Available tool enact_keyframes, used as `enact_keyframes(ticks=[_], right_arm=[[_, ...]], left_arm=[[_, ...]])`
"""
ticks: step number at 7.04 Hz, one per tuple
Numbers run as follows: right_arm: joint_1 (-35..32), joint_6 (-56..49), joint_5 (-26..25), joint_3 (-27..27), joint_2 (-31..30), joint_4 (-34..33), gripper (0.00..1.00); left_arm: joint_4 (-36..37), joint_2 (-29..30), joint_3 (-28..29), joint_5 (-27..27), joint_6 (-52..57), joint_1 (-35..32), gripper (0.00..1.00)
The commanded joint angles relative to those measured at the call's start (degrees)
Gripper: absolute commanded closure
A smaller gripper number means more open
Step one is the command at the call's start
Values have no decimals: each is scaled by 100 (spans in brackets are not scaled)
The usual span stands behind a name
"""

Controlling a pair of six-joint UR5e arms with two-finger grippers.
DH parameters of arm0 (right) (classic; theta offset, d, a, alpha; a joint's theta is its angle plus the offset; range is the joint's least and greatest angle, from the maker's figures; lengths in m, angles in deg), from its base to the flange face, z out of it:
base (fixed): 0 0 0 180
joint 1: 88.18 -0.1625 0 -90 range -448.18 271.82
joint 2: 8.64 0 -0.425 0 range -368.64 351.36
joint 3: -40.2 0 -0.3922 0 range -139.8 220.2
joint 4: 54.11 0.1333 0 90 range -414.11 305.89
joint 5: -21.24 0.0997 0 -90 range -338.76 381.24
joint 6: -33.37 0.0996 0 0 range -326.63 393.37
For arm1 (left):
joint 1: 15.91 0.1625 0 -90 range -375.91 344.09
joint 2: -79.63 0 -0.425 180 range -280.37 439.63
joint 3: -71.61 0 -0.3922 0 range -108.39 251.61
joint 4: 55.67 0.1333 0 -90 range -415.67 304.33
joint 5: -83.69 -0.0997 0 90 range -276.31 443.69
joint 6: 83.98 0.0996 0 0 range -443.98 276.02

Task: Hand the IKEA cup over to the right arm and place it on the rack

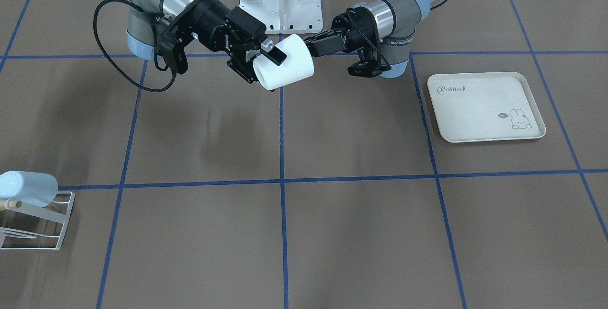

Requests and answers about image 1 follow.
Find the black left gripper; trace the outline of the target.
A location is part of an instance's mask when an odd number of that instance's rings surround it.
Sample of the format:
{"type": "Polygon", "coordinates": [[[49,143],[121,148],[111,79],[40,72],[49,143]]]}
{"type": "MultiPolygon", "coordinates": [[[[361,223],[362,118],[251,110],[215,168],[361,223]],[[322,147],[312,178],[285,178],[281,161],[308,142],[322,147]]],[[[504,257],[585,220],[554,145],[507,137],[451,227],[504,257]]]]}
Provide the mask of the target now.
{"type": "Polygon", "coordinates": [[[364,7],[347,8],[334,17],[331,29],[308,36],[304,43],[314,58],[356,51],[359,62],[347,68],[352,77],[377,77],[392,69],[380,51],[376,21],[364,7]]]}

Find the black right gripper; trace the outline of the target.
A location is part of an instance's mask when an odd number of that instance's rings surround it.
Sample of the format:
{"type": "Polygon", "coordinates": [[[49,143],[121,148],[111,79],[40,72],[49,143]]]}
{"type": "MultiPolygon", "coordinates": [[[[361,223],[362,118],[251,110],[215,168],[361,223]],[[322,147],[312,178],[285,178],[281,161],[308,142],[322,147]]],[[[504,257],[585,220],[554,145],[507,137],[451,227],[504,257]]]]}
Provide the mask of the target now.
{"type": "Polygon", "coordinates": [[[287,59],[267,36],[264,23],[239,7],[230,10],[219,0],[194,0],[164,32],[176,35],[184,47],[196,35],[210,51],[225,51],[230,56],[227,65],[250,84],[258,81],[253,69],[257,51],[275,66],[287,59]]]}

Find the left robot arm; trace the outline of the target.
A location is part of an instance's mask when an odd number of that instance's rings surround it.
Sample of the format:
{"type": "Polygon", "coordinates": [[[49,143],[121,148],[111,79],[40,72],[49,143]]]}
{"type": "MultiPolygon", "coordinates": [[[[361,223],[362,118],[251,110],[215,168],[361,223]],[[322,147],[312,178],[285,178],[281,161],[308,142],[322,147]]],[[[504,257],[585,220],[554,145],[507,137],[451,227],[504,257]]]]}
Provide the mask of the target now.
{"type": "Polygon", "coordinates": [[[401,76],[408,68],[416,26],[447,0],[373,0],[336,15],[329,30],[304,39],[314,58],[358,54],[353,77],[401,76]]]}

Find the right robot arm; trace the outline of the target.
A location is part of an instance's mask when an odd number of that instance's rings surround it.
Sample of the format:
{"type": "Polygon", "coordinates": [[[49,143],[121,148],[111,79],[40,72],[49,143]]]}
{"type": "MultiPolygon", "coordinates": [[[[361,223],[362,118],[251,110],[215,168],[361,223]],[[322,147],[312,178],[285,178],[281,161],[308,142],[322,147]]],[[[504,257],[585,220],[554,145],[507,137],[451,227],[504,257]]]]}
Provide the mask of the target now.
{"type": "Polygon", "coordinates": [[[93,32],[105,4],[117,2],[129,6],[128,44],[133,54],[155,63],[165,62],[160,71],[170,70],[172,79],[188,70],[185,47],[199,40],[210,51],[225,51],[227,65],[246,82],[259,81],[254,73],[256,52],[274,66],[286,60],[286,54],[266,34],[264,23],[239,7],[229,9],[219,0],[104,0],[94,12],[93,32]]]}

